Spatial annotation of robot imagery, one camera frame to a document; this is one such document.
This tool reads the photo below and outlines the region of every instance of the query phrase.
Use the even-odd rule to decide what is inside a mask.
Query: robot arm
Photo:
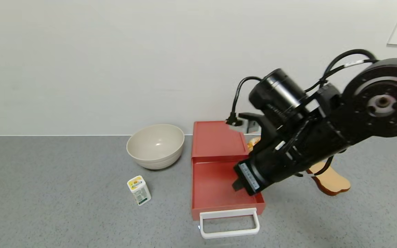
[[[339,56],[315,84],[320,88],[311,96],[277,69],[259,79],[249,94],[251,104],[264,115],[240,113],[237,118],[233,106],[227,119],[231,128],[250,131],[262,127],[261,140],[249,158],[234,167],[238,175],[233,183],[235,190],[244,187],[254,195],[273,183],[301,175],[299,172],[323,159],[331,161],[334,154],[366,138],[397,136],[397,59],[377,61],[365,50],[344,54],[350,52],[369,57],[354,64],[373,64],[357,75],[342,94],[326,81],[334,72],[354,65],[331,71]],[[306,106],[312,101],[317,101],[319,107],[308,111]]]

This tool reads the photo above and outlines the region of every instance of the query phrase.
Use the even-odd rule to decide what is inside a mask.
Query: red drawer
[[[235,164],[248,157],[242,133],[233,131],[224,121],[194,123],[192,142],[192,219],[202,212],[257,208],[263,213],[266,204],[261,193],[249,196],[245,190],[235,192]]]

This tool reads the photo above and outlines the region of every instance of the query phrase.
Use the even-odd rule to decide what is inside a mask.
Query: white handle
[[[206,233],[205,231],[203,231],[204,219],[225,218],[225,217],[244,216],[244,215],[254,216],[254,221],[255,221],[254,229],[245,229],[245,230],[236,230],[236,231],[227,231],[227,232],[212,232],[212,233]],[[202,237],[205,239],[253,235],[253,234],[257,234],[258,231],[260,231],[260,223],[258,222],[257,208],[255,207],[200,213],[200,232],[202,233]]]

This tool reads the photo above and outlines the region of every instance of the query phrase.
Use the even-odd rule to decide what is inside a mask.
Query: small bottle
[[[136,176],[128,181],[128,188],[136,198],[137,205],[142,206],[151,199],[150,191],[142,176]]]

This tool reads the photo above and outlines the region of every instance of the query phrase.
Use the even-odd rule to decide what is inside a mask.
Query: speckled countertop
[[[191,217],[191,143],[163,171],[136,165],[126,136],[0,137],[0,248],[397,247],[397,138],[371,138],[338,155],[347,193],[289,178],[263,191],[253,236],[205,240]],[[126,182],[142,175],[153,199],[137,207]],[[205,223],[207,231],[251,225]]]

